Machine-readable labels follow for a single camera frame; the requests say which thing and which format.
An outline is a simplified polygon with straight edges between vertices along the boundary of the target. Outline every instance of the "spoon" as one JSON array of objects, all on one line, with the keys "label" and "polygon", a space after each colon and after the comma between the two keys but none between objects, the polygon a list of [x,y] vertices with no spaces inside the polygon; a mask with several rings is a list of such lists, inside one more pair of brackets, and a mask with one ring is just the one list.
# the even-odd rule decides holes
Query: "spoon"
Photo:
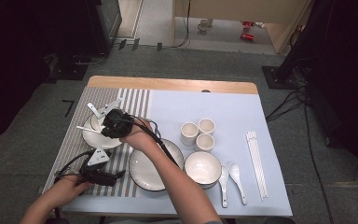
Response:
[{"label": "spoon", "polygon": [[232,162],[229,164],[228,169],[229,169],[229,174],[231,175],[232,179],[240,189],[242,203],[247,204],[248,200],[246,199],[245,191],[243,190],[241,179],[240,179],[240,167],[236,163]]},{"label": "spoon", "polygon": [[228,167],[225,164],[222,164],[222,175],[220,175],[219,184],[222,187],[222,196],[223,196],[222,206],[225,208],[228,206],[227,194],[226,194],[227,181],[228,181]]}]

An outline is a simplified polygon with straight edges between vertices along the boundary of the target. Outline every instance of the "white chopsticks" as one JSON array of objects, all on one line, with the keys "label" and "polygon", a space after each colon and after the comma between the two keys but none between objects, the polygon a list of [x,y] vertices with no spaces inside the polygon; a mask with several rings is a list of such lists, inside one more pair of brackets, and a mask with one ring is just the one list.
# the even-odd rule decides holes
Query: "white chopsticks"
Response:
[{"label": "white chopsticks", "polygon": [[257,137],[255,132],[251,131],[246,134],[248,141],[249,151],[251,152],[252,163],[255,168],[255,177],[257,180],[258,190],[260,191],[260,197],[263,201],[269,195],[267,194],[266,180],[264,178],[263,166],[260,160],[260,152],[258,150]]}]

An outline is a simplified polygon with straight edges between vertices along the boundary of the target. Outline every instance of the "plate rim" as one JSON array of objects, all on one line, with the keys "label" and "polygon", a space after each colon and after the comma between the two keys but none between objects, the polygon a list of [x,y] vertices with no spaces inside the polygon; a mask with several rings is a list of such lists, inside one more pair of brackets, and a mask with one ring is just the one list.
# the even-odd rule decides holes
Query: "plate rim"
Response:
[{"label": "plate rim", "polygon": [[[89,120],[89,126],[91,126],[91,117],[92,117],[93,115],[94,115],[94,114],[91,114],[91,115],[89,115],[89,116],[86,118],[86,121],[83,122],[83,127],[85,127],[85,124],[88,122],[88,120]],[[90,147],[95,147],[95,148],[96,148],[96,146],[92,146],[88,141],[86,141],[86,138],[84,137],[84,133],[85,133],[85,132],[87,132],[87,131],[83,130],[83,131],[82,131],[82,134],[81,134],[81,136],[82,136],[82,138],[83,138],[83,141],[84,141],[88,146],[90,146]],[[119,146],[123,145],[123,143],[120,142],[120,140],[118,140],[118,142],[119,142],[119,144],[118,144],[117,146],[115,146],[115,147],[119,147]],[[103,147],[103,149],[112,149],[112,148],[115,148],[115,147]]]},{"label": "plate rim", "polygon": [[[184,157],[184,155],[183,155],[182,150],[179,148],[179,146],[177,146],[174,142],[172,142],[172,141],[170,141],[170,140],[168,140],[168,139],[165,139],[165,138],[161,138],[161,141],[170,142],[171,144],[173,144],[174,146],[176,146],[176,147],[178,148],[178,150],[179,150],[179,152],[180,152],[180,155],[181,155],[181,157],[182,157],[182,161],[183,161],[183,168],[181,168],[181,170],[184,171],[184,169],[185,169],[185,157]],[[132,176],[132,173],[131,173],[131,163],[130,163],[130,161],[131,161],[132,155],[133,155],[133,153],[135,152],[135,150],[137,150],[137,149],[134,149],[134,150],[132,151],[132,153],[131,153],[131,155],[130,155],[130,159],[129,159],[129,173],[130,173],[131,180],[132,180],[139,188],[144,189],[144,190],[147,190],[147,191],[151,191],[151,192],[162,192],[162,191],[166,190],[166,188],[165,188],[164,185],[163,185],[163,187],[164,187],[163,189],[146,189],[146,188],[142,187],[140,184],[138,184],[138,183],[134,180],[134,178],[133,178],[133,176]]]}]

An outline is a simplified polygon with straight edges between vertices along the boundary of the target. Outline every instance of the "white cup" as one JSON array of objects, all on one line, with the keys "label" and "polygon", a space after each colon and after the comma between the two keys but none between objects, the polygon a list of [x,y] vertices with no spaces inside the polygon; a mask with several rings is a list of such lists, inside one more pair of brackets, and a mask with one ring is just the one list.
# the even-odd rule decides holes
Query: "white cup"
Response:
[{"label": "white cup", "polygon": [[211,119],[201,119],[199,121],[199,134],[201,133],[208,133],[213,135],[214,132],[214,122]]},{"label": "white cup", "polygon": [[187,122],[182,124],[180,140],[187,146],[196,143],[197,136],[199,135],[199,127],[197,124]]},{"label": "white cup", "polygon": [[194,150],[210,152],[214,146],[214,139],[210,134],[202,133],[196,139]]},{"label": "white cup", "polygon": [[200,24],[199,24],[199,30],[202,31],[202,32],[207,31],[208,23],[209,23],[208,20],[201,20]]}]

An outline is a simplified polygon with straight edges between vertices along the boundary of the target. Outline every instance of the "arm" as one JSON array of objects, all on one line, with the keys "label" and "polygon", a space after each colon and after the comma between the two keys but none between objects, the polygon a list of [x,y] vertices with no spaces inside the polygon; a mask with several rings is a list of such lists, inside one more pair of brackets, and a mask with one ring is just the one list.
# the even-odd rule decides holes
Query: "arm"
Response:
[{"label": "arm", "polygon": [[91,183],[76,185],[77,179],[75,175],[68,175],[54,184],[27,209],[21,224],[45,223],[48,214],[54,208],[71,202],[77,195],[93,185]]},{"label": "arm", "polygon": [[147,133],[134,125],[131,133],[120,141],[141,150],[153,162],[179,218],[184,223],[220,221],[204,190],[170,161]]}]

